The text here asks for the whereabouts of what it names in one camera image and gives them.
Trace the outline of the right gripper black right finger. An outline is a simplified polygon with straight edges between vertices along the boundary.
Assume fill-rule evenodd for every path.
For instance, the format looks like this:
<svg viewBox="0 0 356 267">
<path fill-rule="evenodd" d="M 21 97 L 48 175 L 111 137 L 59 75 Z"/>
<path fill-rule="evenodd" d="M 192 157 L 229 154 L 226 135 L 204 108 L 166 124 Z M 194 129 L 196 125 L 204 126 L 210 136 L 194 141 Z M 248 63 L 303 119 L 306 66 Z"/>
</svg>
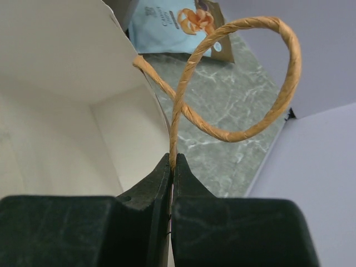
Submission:
<svg viewBox="0 0 356 267">
<path fill-rule="evenodd" d="M 319 266 L 294 202 L 216 197 L 183 154 L 176 158 L 171 222 L 176 266 Z"/>
</svg>

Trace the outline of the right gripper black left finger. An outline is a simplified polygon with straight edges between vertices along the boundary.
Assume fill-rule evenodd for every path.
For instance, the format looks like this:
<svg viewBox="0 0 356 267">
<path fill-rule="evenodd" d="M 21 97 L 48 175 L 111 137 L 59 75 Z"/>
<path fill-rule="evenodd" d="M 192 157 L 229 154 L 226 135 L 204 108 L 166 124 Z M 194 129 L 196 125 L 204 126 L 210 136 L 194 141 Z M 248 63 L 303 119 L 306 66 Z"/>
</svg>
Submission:
<svg viewBox="0 0 356 267">
<path fill-rule="evenodd" d="M 168 155 L 119 196 L 1 200 L 2 266 L 167 266 Z"/>
</svg>

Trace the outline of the brown paper takeout bag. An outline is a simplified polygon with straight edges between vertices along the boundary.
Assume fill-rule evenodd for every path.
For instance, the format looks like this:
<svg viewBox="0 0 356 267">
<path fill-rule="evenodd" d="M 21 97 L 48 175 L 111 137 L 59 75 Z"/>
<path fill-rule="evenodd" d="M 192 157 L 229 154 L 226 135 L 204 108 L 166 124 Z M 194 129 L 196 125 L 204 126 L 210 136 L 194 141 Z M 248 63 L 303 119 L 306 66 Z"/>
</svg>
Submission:
<svg viewBox="0 0 356 267">
<path fill-rule="evenodd" d="M 288 70 L 260 122 L 225 131 L 187 105 L 184 93 L 209 48 L 253 28 L 280 34 Z M 300 75 L 298 38 L 276 17 L 242 18 L 213 31 L 173 89 L 137 54 L 103 1 L 2 1 L 1 197 L 119 195 L 163 154 L 176 165 L 181 116 L 218 140 L 249 139 L 286 110 Z"/>
</svg>

